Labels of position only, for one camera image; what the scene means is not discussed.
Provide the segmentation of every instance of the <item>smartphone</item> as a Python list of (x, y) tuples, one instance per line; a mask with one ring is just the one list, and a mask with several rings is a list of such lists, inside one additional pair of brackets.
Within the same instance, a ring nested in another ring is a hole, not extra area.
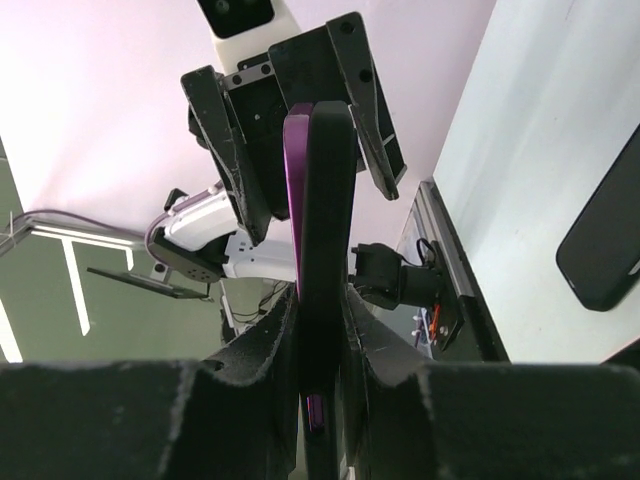
[(560, 244), (556, 263), (589, 310), (611, 310), (638, 280), (640, 126)]

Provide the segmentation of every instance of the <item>white surface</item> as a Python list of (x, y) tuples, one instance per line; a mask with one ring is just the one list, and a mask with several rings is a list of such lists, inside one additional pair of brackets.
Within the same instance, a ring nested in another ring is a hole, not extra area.
[(296, 280), (291, 242), (266, 240), (252, 247), (249, 235), (244, 230), (238, 230), (229, 238), (224, 254), (229, 257), (229, 261), (223, 265), (227, 278)]
[[(387, 202), (358, 176), (352, 241), (398, 242), (440, 154), (492, 0), (287, 2), (303, 30), (360, 10), (409, 172)], [(0, 1), (0, 135), (25, 209), (144, 230), (168, 192), (218, 179), (180, 76), (214, 58), (195, 0)], [(289, 238), (288, 224), (269, 238)]]
[(638, 123), (640, 2), (497, 3), (435, 178), (512, 360), (599, 362), (640, 335), (640, 288), (590, 312), (555, 264)]
[(230, 38), (213, 34), (213, 44), (225, 75), (238, 71), (238, 63), (266, 52), (271, 45), (301, 33), (284, 0), (271, 0), (273, 19), (266, 25), (253, 28)]
[(214, 238), (238, 229), (238, 219), (227, 192), (210, 195), (177, 212), (165, 225), (165, 237), (190, 252), (204, 247)]

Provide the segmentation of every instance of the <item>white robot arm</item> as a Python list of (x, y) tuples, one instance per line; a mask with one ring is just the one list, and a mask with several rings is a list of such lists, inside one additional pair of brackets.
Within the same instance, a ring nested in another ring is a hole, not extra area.
[[(180, 198), (175, 205), (185, 202)], [(228, 262), (222, 265), (225, 277), (260, 277), (295, 281), (295, 260), (291, 241), (265, 240), (254, 247), (247, 233), (238, 228), (238, 221), (225, 191), (212, 194), (170, 216), (164, 225), (167, 240), (190, 252), (202, 249), (211, 241), (228, 236), (224, 254)], [(355, 256), (350, 254), (350, 271), (355, 268)]]

